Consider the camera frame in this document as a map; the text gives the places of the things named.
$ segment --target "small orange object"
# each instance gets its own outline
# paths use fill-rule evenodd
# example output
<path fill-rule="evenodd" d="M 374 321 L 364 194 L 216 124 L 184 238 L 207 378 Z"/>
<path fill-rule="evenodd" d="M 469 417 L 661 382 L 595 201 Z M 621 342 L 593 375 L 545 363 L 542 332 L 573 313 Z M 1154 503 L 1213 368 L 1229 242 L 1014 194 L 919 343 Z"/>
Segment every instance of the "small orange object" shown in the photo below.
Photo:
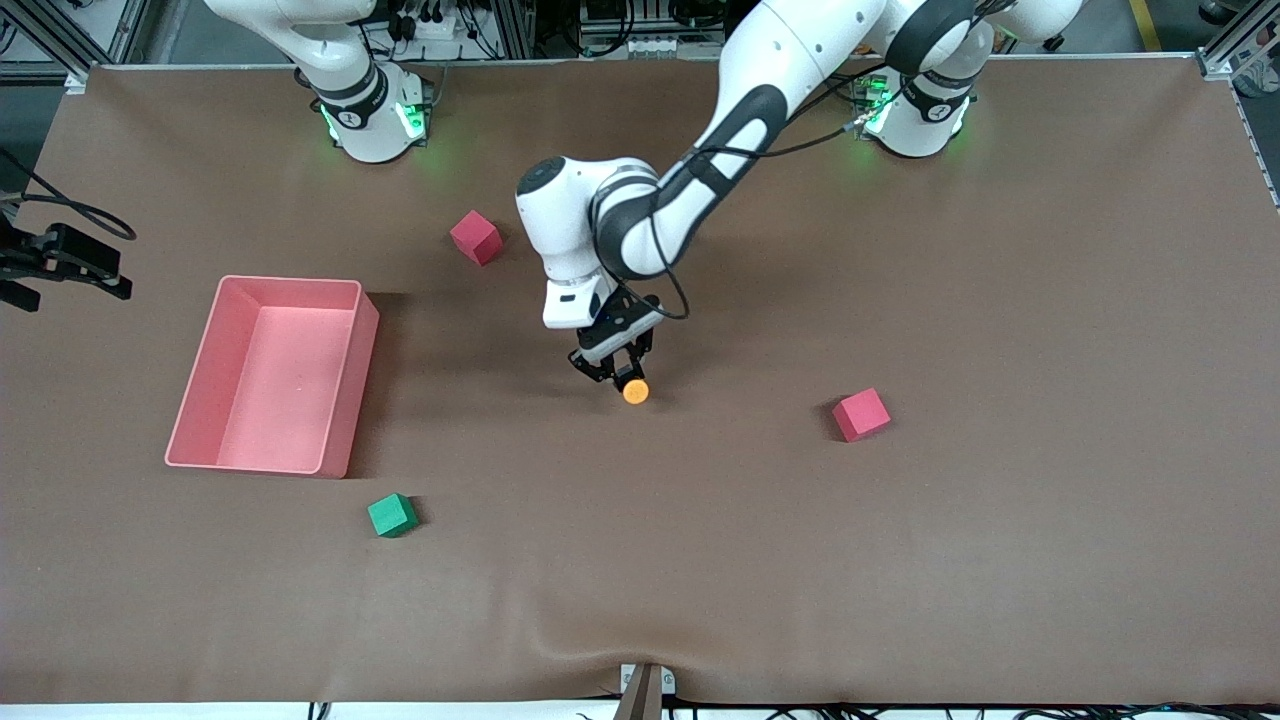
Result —
<path fill-rule="evenodd" d="M 627 405 L 644 405 L 649 400 L 649 383 L 641 379 L 634 379 L 622 388 L 622 400 L 627 401 Z"/>

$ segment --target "cube block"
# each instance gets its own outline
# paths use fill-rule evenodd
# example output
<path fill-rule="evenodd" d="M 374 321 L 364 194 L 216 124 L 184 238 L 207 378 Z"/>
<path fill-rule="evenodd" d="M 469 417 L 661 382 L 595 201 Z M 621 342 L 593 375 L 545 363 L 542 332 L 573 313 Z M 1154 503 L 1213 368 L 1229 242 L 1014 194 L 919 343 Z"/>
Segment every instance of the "cube block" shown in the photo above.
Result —
<path fill-rule="evenodd" d="M 874 433 L 887 425 L 890 420 L 888 410 L 884 410 L 884 404 L 876 388 L 864 389 L 841 400 L 833 414 L 840 432 L 845 436 L 845 442 L 854 442 Z"/>
<path fill-rule="evenodd" d="M 399 537 L 417 527 L 413 505 L 401 493 L 388 495 L 369 506 L 369 519 L 379 537 Z"/>
<path fill-rule="evenodd" d="M 477 265 L 488 265 L 502 250 L 502 236 L 484 215 L 471 210 L 449 232 L 453 243 Z"/>

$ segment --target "black cable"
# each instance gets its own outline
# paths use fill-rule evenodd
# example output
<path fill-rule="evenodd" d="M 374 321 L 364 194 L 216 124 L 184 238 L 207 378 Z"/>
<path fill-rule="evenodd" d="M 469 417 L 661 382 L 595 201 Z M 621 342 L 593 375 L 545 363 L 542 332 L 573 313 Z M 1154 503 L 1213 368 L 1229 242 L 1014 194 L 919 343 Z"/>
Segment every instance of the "black cable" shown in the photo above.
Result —
<path fill-rule="evenodd" d="M 502 56 L 498 49 L 489 42 L 489 37 L 485 36 L 484 28 L 480 26 L 480 20 L 476 17 L 476 8 L 472 3 L 474 0 L 458 0 L 458 15 L 462 18 L 462 24 L 467 28 L 467 36 L 470 37 L 474 32 L 475 37 L 472 40 L 476 41 L 480 50 L 490 60 L 500 60 Z"/>
<path fill-rule="evenodd" d="M 9 49 L 13 47 L 13 41 L 18 40 L 18 28 L 13 23 L 10 23 L 9 20 L 3 20 L 3 22 L 4 22 L 4 24 L 0 26 L 0 41 L 4 42 L 4 47 L 0 47 L 0 55 L 4 55 L 5 53 L 8 53 Z M 4 40 L 4 35 L 6 32 L 9 32 L 10 29 L 13 31 L 13 35 L 9 36 L 8 41 L 5 41 Z"/>
<path fill-rule="evenodd" d="M 1225 720 L 1248 720 L 1244 714 L 1236 712 L 1229 707 L 1206 707 L 1190 702 L 1166 702 L 1162 705 L 1130 707 L 1124 712 L 1115 712 L 1111 710 L 1102 710 L 1102 712 L 1105 712 L 1105 715 L 1102 715 L 1105 720 L 1128 720 L 1129 717 L 1143 715 L 1146 712 L 1197 712 L 1201 715 L 1224 717 Z"/>
<path fill-rule="evenodd" d="M 113 215 L 111 213 L 108 213 L 106 210 L 102 210 L 101 208 L 95 208 L 92 205 L 88 205 L 87 202 L 79 202 L 78 200 L 72 200 L 70 197 L 67 197 L 56 187 L 49 184 L 49 182 L 46 182 L 45 178 L 42 178 L 38 174 L 36 174 L 35 170 L 32 170 L 27 165 L 22 164 L 22 161 L 18 160 L 18 158 L 15 158 L 13 155 L 13 152 L 9 152 L 4 147 L 0 147 L 0 156 L 4 156 L 4 159 L 9 160 L 9 163 L 12 163 L 13 167 L 15 167 L 19 170 L 22 170 L 23 174 L 26 174 L 28 178 L 31 178 L 32 181 L 35 181 L 36 184 L 38 184 L 40 187 L 44 187 L 46 191 L 50 192 L 50 195 L 29 195 L 27 192 L 23 192 L 22 195 L 19 195 L 19 197 L 23 201 L 26 201 L 26 202 L 47 202 L 50 205 L 63 205 L 65 208 L 70 208 L 72 210 L 74 210 L 78 215 L 81 215 L 86 220 L 93 223 L 99 228 L 101 228 L 101 229 L 111 233 L 113 236 L 115 236 L 115 237 L 118 237 L 120 240 L 137 240 L 138 238 L 138 233 L 133 232 L 133 228 L 129 227 L 128 223 L 125 223 L 120 218 Z"/>
<path fill-rule="evenodd" d="M 833 95 L 836 97 L 840 97 L 845 102 L 850 102 L 850 104 L 858 102 L 858 100 L 854 100 L 852 95 L 849 95 L 847 92 L 842 92 L 841 91 L 841 87 L 844 87 L 844 86 L 840 85 L 838 81 L 840 81 L 840 78 L 827 78 L 827 79 L 823 81 L 823 85 L 826 85 L 828 88 L 835 87 Z"/>
<path fill-rule="evenodd" d="M 887 65 L 884 63 L 878 63 L 878 64 L 874 64 L 874 65 L 867 68 L 865 70 L 854 73 L 851 76 L 844 76 L 840 81 L 836 82 L 835 86 L 827 86 L 827 90 L 822 95 L 819 95 L 819 96 L 814 97 L 813 100 L 810 100 L 810 101 L 805 102 L 804 105 L 801 105 L 800 109 L 796 110 L 796 114 L 791 115 L 791 119 L 787 120 L 787 124 L 790 126 L 791 123 L 796 122 L 797 118 L 800 118 L 801 115 L 804 115 L 809 110 L 813 110 L 814 108 L 817 108 L 818 105 L 820 105 L 823 100 L 831 97 L 836 92 L 844 90 L 845 87 L 847 87 L 847 86 L 858 82 L 859 79 L 861 79 L 861 78 L 864 78 L 864 77 L 867 77 L 869 74 L 873 74 L 873 73 L 877 73 L 879 70 L 883 70 L 886 67 Z M 905 78 L 904 78 L 902 86 L 904 87 L 906 86 L 906 79 Z"/>
<path fill-rule="evenodd" d="M 307 720 L 326 720 L 330 710 L 333 710 L 332 702 L 308 702 Z"/>
<path fill-rule="evenodd" d="M 678 9 L 686 8 L 689 1 L 690 0 L 671 0 L 669 6 L 667 8 L 667 15 L 673 22 L 677 22 L 690 29 L 710 29 L 724 23 L 724 15 L 728 14 L 728 5 L 723 5 L 726 8 L 724 10 L 712 15 L 694 15 L 691 13 L 681 15 Z"/>
<path fill-rule="evenodd" d="M 576 53 L 581 58 L 600 58 L 603 55 L 608 55 L 611 53 L 621 50 L 622 46 L 627 44 L 627 40 L 631 40 L 631 35 L 635 32 L 635 27 L 636 27 L 636 8 L 632 4 L 632 0 L 618 0 L 618 4 L 620 4 L 618 37 L 616 37 L 613 40 L 613 42 L 609 44 L 609 46 L 607 49 L 596 51 L 596 50 L 586 50 L 586 49 L 584 49 L 581 45 L 579 45 L 577 40 L 573 40 L 573 37 L 571 37 L 571 35 L 570 35 L 570 29 L 571 29 L 570 26 L 571 24 L 576 24 L 581 29 L 582 23 L 581 23 L 581 20 L 575 20 L 575 23 L 566 22 L 566 19 L 564 19 L 564 17 L 566 17 L 564 9 L 575 6 L 576 5 L 576 0 L 564 0 L 564 3 L 561 4 L 561 36 L 563 36 L 564 42 L 568 45 L 570 50 L 572 50 L 573 53 Z M 573 15 L 572 12 L 570 12 L 567 14 L 570 17 Z"/>
<path fill-rule="evenodd" d="M 369 51 L 369 56 L 378 58 L 378 55 L 383 55 L 388 60 L 390 59 L 392 51 L 381 42 L 378 44 L 376 50 L 374 49 L 372 41 L 369 38 L 369 31 L 365 29 L 365 23 L 360 23 L 360 36 L 365 40 L 365 50 Z"/>
<path fill-rule="evenodd" d="M 833 88 L 828 88 L 826 92 L 823 92 L 820 96 L 818 96 L 814 101 L 806 104 L 800 110 L 797 110 L 796 114 L 792 115 L 792 120 L 795 118 L 800 117 L 801 114 L 809 111 L 814 106 L 817 106 L 817 104 L 822 102 L 826 97 L 829 97 L 833 94 L 833 91 L 837 90 L 837 88 L 840 88 L 841 86 L 852 83 L 858 78 L 865 77 L 865 76 L 868 76 L 868 74 L 870 74 L 870 73 L 873 73 L 873 72 L 876 72 L 876 70 L 878 70 L 878 69 L 881 69 L 883 67 L 884 67 L 883 64 L 874 65 L 874 67 L 868 68 L 868 69 L 865 69 L 865 70 L 863 70 L 860 73 L 849 76 L 847 78 L 840 81 Z M 886 105 L 891 105 L 895 100 L 897 100 L 899 95 L 902 94 L 902 90 L 906 87 L 908 82 L 910 82 L 909 78 L 904 78 L 902 79 L 902 85 L 899 87 L 897 92 L 893 94 L 893 96 L 890 97 L 884 104 Z M 806 141 L 806 142 L 801 142 L 799 145 L 792 145 L 790 147 L 783 147 L 782 150 L 774 150 L 774 151 L 769 151 L 769 152 L 758 152 L 758 151 L 754 151 L 754 150 L 742 150 L 742 149 L 739 149 L 739 147 L 728 147 L 728 146 L 723 146 L 723 145 L 699 147 L 692 154 L 687 155 L 684 159 L 684 163 L 685 163 L 685 167 L 689 167 L 690 163 L 692 163 L 694 160 L 696 160 L 699 156 L 707 155 L 707 154 L 737 155 L 740 158 L 748 158 L 750 160 L 760 160 L 760 159 L 764 159 L 764 158 L 781 158 L 783 155 L 790 155 L 792 152 L 800 152 L 801 150 L 808 150 L 810 147 L 815 147 L 815 146 L 822 145 L 824 142 L 829 142 L 829 141 L 832 141 L 832 140 L 835 140 L 835 138 L 845 135 L 846 132 L 854 129 L 854 127 L 856 127 L 854 123 L 846 123 L 840 129 L 837 129 L 837 131 L 835 131 L 832 133 L 824 135 L 822 137 L 817 137 L 817 138 Z M 667 318 L 669 320 L 687 320 L 689 316 L 690 316 L 690 314 L 691 314 L 691 309 L 689 306 L 689 295 L 685 292 L 685 286 L 680 282 L 680 278 L 676 275 L 676 270 L 672 268 L 671 261 L 667 259 L 667 252 L 666 252 L 666 250 L 663 250 L 663 247 L 662 247 L 662 240 L 658 236 L 658 220 L 654 218 L 657 215 L 657 213 L 658 213 L 658 192 L 659 192 L 658 190 L 654 190 L 649 195 L 649 233 L 653 237 L 654 250 L 658 252 L 658 258 L 662 260 L 662 266 L 663 266 L 662 274 L 667 277 L 667 279 L 671 282 L 671 286 L 675 288 L 676 295 L 680 297 L 681 311 L 680 313 L 672 313 L 669 310 L 666 310 L 663 307 L 658 307 L 657 305 L 653 305 L 652 302 L 649 302 L 648 300 L 645 300 L 640 293 L 637 293 L 634 290 L 631 290 L 631 287 L 627 284 L 627 282 L 623 281 L 622 278 L 617 277 L 612 270 L 609 270 L 608 268 L 605 268 L 605 272 L 609 273 L 609 277 L 612 277 L 613 282 L 616 282 L 618 284 L 618 288 L 621 288 L 623 292 L 626 292 L 631 297 L 632 301 L 639 302 L 639 304 L 646 306 L 649 310 L 652 310 L 654 313 L 658 313 L 659 315 L 662 315 L 663 318 Z M 596 252 L 596 255 L 599 255 L 599 252 L 600 252 L 600 249 L 599 249 L 599 237 L 595 238 L 595 243 L 596 243 L 595 245 L 595 252 Z"/>

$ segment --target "green led light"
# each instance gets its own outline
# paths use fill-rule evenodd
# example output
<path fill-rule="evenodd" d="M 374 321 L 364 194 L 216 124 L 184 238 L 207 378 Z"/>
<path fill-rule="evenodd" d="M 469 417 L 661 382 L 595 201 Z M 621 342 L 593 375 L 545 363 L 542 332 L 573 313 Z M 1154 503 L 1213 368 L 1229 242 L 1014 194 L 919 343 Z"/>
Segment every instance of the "green led light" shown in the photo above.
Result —
<path fill-rule="evenodd" d="M 955 122 L 955 124 L 954 124 L 954 126 L 951 126 L 951 135 L 952 135 L 952 136 L 954 136 L 955 133 L 960 132 L 960 128 L 963 128 L 963 127 L 964 127 L 964 113 L 965 113 L 965 110 L 968 110 L 968 109 L 969 109 L 969 101 L 968 101 L 968 100 L 965 100 L 965 101 L 964 101 L 964 105 L 960 105 L 960 110 L 957 110 L 957 111 L 956 111 L 956 122 Z"/>
<path fill-rule="evenodd" d="M 333 118 L 329 115 L 329 110 L 324 105 L 320 105 L 320 114 L 324 117 L 325 124 L 329 126 L 329 137 L 332 137 L 334 142 L 338 142 L 338 128 L 334 127 Z"/>
<path fill-rule="evenodd" d="M 881 108 L 874 115 L 872 115 L 872 119 L 867 120 L 867 124 L 864 126 L 865 132 L 878 133 L 884 129 L 884 119 L 888 118 L 888 111 L 892 109 L 892 104 Z"/>
<path fill-rule="evenodd" d="M 404 126 L 404 132 L 408 133 L 410 137 L 422 136 L 422 110 L 412 105 L 406 108 L 404 105 L 397 102 L 396 114 L 399 115 L 401 124 Z"/>

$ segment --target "red cube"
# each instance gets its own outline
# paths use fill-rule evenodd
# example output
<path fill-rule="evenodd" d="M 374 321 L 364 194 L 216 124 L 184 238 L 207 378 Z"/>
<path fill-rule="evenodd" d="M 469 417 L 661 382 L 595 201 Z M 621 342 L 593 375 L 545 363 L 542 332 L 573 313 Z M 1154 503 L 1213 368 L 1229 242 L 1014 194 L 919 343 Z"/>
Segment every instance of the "red cube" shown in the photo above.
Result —
<path fill-rule="evenodd" d="M 833 414 L 840 432 L 845 434 L 845 442 L 861 439 L 887 425 L 890 420 L 888 410 L 884 410 L 876 388 L 841 400 Z"/>
<path fill-rule="evenodd" d="M 484 219 L 484 215 L 475 210 L 467 213 L 462 222 L 449 232 L 453 243 L 463 255 L 471 258 L 477 265 L 488 265 L 502 250 L 502 236 L 493 223 Z"/>

